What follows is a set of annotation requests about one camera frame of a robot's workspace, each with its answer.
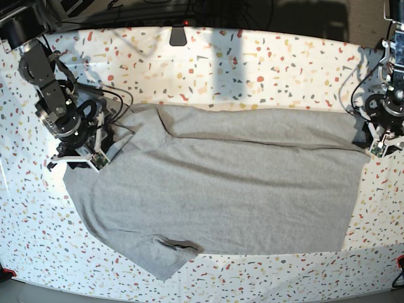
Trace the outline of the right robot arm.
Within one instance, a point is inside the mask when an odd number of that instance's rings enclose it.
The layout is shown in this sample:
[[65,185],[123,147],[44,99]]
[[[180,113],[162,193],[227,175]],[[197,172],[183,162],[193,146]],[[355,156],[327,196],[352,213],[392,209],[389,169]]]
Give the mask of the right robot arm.
[[60,141],[47,168],[66,163],[99,172],[112,160],[107,150],[113,144],[113,114],[103,91],[78,83],[61,53],[47,43],[45,34],[56,28],[41,1],[1,1],[4,50],[20,52],[18,71],[39,94],[36,115]]

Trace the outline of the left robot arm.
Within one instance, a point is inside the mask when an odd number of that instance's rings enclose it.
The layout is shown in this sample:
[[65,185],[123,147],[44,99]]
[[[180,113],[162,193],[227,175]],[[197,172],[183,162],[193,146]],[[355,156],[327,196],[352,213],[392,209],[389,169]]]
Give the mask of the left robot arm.
[[369,95],[361,105],[355,95],[350,100],[369,130],[369,153],[378,158],[403,149],[403,1],[385,1],[384,19],[396,26],[394,34],[382,40],[382,57],[357,85],[376,75],[381,93]]

